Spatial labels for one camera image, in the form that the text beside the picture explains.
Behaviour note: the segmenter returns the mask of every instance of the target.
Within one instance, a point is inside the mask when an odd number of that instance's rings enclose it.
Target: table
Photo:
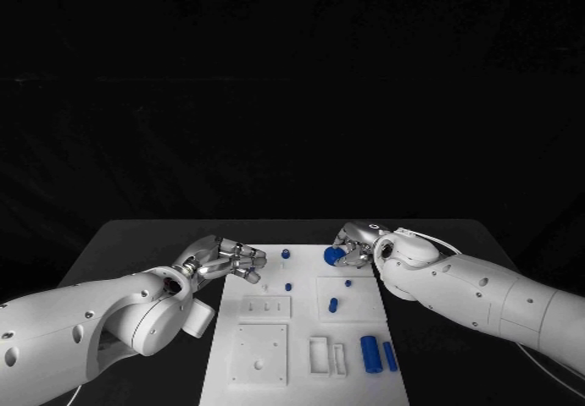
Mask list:
[[[90,240],[59,286],[111,279],[170,265],[184,247],[216,234],[243,244],[331,244],[350,219],[118,220]],[[485,227],[468,219],[371,219],[389,229],[409,228],[453,245],[464,254],[515,270]],[[224,279],[196,297],[219,308]],[[396,298],[380,284],[383,307],[410,405],[582,404],[541,372],[515,344],[459,326],[416,302]],[[73,405],[196,405],[207,367],[214,320],[200,339],[178,332],[151,357],[113,364],[83,385]],[[72,393],[47,402],[66,406]]]

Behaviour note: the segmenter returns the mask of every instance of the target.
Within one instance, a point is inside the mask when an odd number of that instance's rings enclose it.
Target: blue object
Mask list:
[[[386,341],[384,343],[381,343],[381,345],[383,345],[383,351],[386,353],[387,366],[390,367],[390,370],[399,370],[399,366],[396,365],[396,359],[393,358],[393,351],[391,351],[390,343]]]
[[[325,249],[325,253],[322,255],[322,258],[325,262],[331,265],[335,266],[335,261],[344,256],[344,251],[340,248],[332,248],[328,247]]]
[[[380,352],[377,351],[377,341],[374,336],[363,336],[361,343],[361,355],[363,365],[366,366],[366,373],[379,374],[381,372],[381,359]]]
[[[331,301],[328,302],[328,311],[331,313],[335,313],[337,311],[337,298],[331,298]]]

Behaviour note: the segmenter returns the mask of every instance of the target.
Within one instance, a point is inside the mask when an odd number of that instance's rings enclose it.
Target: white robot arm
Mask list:
[[[347,222],[325,261],[334,266],[373,261],[396,296],[462,326],[524,344],[585,375],[585,298],[462,255],[448,244],[456,254],[442,255],[416,234]]]
[[[47,402],[118,360],[155,354],[181,329],[198,338],[214,310],[193,292],[227,273],[256,283],[265,252],[211,235],[174,263],[0,304],[1,405]]]

